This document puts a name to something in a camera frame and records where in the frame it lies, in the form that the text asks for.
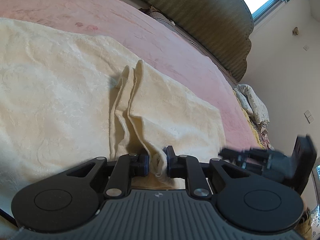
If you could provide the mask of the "cream white pants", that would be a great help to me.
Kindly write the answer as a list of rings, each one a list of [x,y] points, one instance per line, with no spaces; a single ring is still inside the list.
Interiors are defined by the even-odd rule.
[[[1,206],[83,161],[145,149],[134,187],[181,189],[163,152],[206,162],[225,145],[219,110],[116,40],[1,19]]]

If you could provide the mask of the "white patterned crumpled quilt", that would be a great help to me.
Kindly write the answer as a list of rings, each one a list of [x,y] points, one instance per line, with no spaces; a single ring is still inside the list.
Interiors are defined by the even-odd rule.
[[[260,129],[267,129],[270,123],[267,107],[256,95],[253,88],[247,84],[238,84],[233,90],[247,115],[254,120]]]

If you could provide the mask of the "olive green padded headboard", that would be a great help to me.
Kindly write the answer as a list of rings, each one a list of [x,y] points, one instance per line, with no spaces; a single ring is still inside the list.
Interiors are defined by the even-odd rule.
[[[207,49],[236,81],[247,70],[254,29],[244,0],[142,0],[168,16]]]

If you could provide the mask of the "striped pillow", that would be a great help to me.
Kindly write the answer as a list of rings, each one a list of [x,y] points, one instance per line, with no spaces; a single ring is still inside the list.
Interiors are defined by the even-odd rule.
[[[216,64],[218,69],[222,72],[224,77],[227,79],[229,83],[232,85],[237,85],[238,81],[231,75],[231,73],[222,66],[222,64],[218,61],[218,59],[210,53],[204,46],[202,46],[199,42],[197,42],[193,37],[191,37],[188,33],[186,33],[182,28],[180,28],[177,24],[173,21],[166,18],[159,10],[154,8],[153,6],[148,8],[139,8],[139,11],[143,12],[144,14],[150,16],[157,22],[163,24],[165,27],[176,33],[178,36],[183,38],[185,42],[189,43],[192,47],[194,47],[198,52],[202,55],[210,58],[210,60]]]

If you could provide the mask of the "pink bed blanket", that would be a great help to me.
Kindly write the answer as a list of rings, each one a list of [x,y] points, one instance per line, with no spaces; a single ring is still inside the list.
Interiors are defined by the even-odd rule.
[[[1,16],[63,31],[110,36],[163,74],[219,109],[226,145],[257,147],[257,139],[218,67],[176,33],[120,0],[1,0]]]

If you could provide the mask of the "white wall switch plate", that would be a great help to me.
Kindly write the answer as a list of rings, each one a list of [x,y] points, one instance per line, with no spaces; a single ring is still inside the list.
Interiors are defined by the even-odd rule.
[[[308,121],[309,124],[311,124],[314,121],[314,117],[312,116],[312,114],[311,114],[311,112],[309,110],[304,112],[304,116],[305,116],[305,118],[306,118],[306,120]]]

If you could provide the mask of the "small wall hook ornament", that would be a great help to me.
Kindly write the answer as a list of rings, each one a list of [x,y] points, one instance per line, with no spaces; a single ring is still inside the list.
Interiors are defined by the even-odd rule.
[[[295,27],[295,28],[292,30],[292,35],[293,35],[293,36],[299,35],[299,30],[298,30],[297,27]]]

